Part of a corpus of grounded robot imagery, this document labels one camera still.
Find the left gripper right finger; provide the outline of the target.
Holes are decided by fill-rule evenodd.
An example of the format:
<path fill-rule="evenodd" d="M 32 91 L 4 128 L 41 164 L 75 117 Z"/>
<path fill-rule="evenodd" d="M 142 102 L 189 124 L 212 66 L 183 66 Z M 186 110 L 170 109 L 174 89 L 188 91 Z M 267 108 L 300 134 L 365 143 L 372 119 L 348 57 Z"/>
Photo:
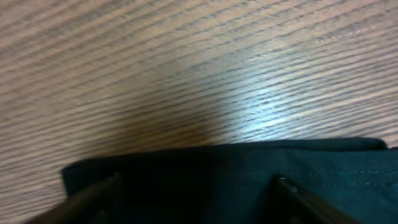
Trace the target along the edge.
<path fill-rule="evenodd" d="M 358 224 L 359 222 L 293 180 L 275 175 L 267 200 L 267 223 Z"/>

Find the black t-shirt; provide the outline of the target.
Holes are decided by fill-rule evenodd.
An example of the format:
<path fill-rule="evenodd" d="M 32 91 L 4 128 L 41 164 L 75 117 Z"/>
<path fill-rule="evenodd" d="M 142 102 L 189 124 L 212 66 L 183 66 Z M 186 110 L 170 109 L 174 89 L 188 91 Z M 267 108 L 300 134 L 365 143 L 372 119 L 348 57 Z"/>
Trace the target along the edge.
<path fill-rule="evenodd" d="M 397 149 L 374 138 L 189 147 L 79 161 L 68 196 L 119 174 L 124 223 L 265 223 L 272 177 L 293 180 L 361 223 L 397 222 Z"/>

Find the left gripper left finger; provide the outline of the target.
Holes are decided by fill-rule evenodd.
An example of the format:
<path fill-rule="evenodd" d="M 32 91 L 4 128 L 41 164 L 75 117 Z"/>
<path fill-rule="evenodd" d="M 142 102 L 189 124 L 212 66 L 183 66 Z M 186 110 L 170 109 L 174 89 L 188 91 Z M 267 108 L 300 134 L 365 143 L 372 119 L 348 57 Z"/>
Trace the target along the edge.
<path fill-rule="evenodd" d="M 26 224 L 120 223 L 121 176 L 98 181 Z"/>

